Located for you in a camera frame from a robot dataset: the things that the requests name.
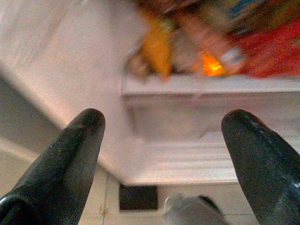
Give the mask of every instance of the red package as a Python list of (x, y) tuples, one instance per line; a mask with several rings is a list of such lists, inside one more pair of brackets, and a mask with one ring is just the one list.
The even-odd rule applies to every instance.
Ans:
[(253, 33), (236, 41), (249, 57), (243, 72), (253, 77), (300, 75), (300, 17), (278, 29)]

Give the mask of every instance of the floor tile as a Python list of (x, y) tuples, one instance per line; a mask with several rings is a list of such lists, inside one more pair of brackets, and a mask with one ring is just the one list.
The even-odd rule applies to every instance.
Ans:
[(161, 216), (149, 217), (106, 217), (104, 218), (104, 225), (162, 225), (163, 219)]
[(94, 181), (85, 204), (82, 217), (102, 217), (104, 212), (107, 172), (99, 165), (96, 167)]
[(119, 185), (120, 183), (113, 176), (109, 175), (107, 180), (105, 217), (151, 217), (161, 215), (162, 211), (156, 210), (134, 210), (119, 211)]
[(165, 199), (173, 194), (184, 196), (206, 195), (215, 201), (223, 214), (252, 214), (239, 184), (189, 185), (158, 187), (158, 207), (162, 208)]
[(0, 149), (0, 198), (15, 186), (30, 164)]
[(91, 217), (91, 218), (81, 218), (78, 225), (102, 225), (103, 218), (101, 217)]
[(254, 214), (250, 215), (227, 215), (224, 216), (232, 225), (259, 225)]

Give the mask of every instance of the food item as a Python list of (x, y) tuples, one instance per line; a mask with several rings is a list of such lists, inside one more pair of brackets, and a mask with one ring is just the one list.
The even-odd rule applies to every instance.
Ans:
[(134, 53), (127, 61), (127, 69), (137, 78), (145, 81), (150, 75), (150, 66), (146, 62), (140, 51)]
[(162, 14), (186, 7), (198, 1), (199, 0), (139, 0), (140, 3)]
[(202, 77), (204, 75), (202, 52), (198, 52), (197, 61), (192, 64), (191, 72), (197, 74), (198, 77)]
[(249, 56), (244, 72), (253, 77), (300, 73), (300, 17), (285, 26), (258, 32), (239, 39), (238, 44)]
[(198, 48), (188, 35), (178, 30), (174, 34), (172, 47), (172, 63), (176, 72), (190, 73), (192, 66), (198, 61)]
[(206, 76), (225, 75), (225, 70), (220, 62), (207, 50), (202, 52), (203, 70)]
[(150, 20), (151, 30), (142, 38), (142, 56), (167, 81), (172, 69), (172, 21)]
[(245, 20), (266, 0), (214, 0), (199, 7), (200, 18), (214, 30), (228, 33), (248, 30)]
[(186, 31), (200, 49), (207, 49), (230, 74), (236, 74), (245, 65), (245, 57), (221, 33), (212, 30), (195, 13), (181, 10), (173, 14), (175, 21)]
[(269, 0), (243, 23), (249, 31), (272, 30), (299, 16), (300, 0)]

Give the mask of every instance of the orange light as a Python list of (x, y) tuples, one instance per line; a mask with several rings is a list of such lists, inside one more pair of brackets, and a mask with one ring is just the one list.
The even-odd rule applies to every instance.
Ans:
[(225, 75), (225, 70), (221, 63), (208, 51), (202, 52), (203, 69), (207, 76)]

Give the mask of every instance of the yellow package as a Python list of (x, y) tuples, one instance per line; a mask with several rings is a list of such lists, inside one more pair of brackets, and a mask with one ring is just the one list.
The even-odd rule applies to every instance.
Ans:
[(151, 67), (167, 81), (172, 69), (172, 26), (168, 21), (150, 20), (151, 30), (143, 37), (142, 55)]

